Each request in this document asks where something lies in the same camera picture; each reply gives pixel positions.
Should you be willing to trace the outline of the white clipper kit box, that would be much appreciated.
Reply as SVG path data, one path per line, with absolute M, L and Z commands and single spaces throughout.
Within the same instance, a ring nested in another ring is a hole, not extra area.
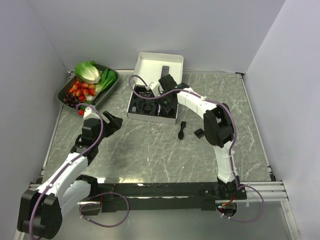
M 160 78 L 170 74 L 174 81 L 180 84 L 183 65 L 182 55 L 140 52 L 133 73 L 142 79 L 133 77 L 130 83 L 137 93 L 145 97 L 159 96 L 163 92 L 159 83 Z M 131 120 L 175 124 L 178 117 L 178 106 L 175 105 L 169 113 L 166 113 L 154 100 L 142 99 L 132 92 L 126 113 Z

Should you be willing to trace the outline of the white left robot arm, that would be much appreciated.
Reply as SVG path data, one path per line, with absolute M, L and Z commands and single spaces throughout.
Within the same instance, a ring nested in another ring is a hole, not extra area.
M 98 180 L 81 173 L 98 154 L 101 141 L 118 131 L 123 123 L 122 118 L 108 111 L 102 115 L 86 108 L 81 134 L 77 136 L 66 160 L 42 185 L 22 194 L 18 231 L 30 234 L 37 240 L 50 240 L 60 230 L 63 218 L 79 201 L 93 201 L 98 197 Z

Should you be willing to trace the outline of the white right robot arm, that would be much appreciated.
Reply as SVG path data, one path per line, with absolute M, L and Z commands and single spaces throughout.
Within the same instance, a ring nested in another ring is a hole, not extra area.
M 176 83 L 170 74 L 160 78 L 159 84 L 163 92 L 157 102 L 163 109 L 180 104 L 203 120 L 204 137 L 213 146 L 218 166 L 218 193 L 223 199 L 234 199 L 239 186 L 233 152 L 237 131 L 229 108 L 197 94 L 185 83 Z

